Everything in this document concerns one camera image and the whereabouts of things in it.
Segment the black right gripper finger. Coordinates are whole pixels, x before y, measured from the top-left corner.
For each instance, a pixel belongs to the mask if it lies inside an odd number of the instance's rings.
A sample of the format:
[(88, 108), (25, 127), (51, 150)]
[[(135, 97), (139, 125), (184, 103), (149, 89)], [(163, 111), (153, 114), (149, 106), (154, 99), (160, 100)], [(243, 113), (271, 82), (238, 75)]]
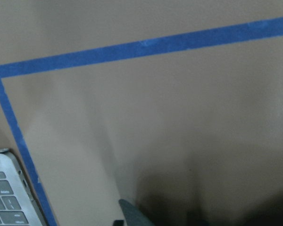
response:
[(134, 205), (125, 199), (118, 201), (124, 220), (115, 220), (113, 226), (154, 226), (154, 224)]

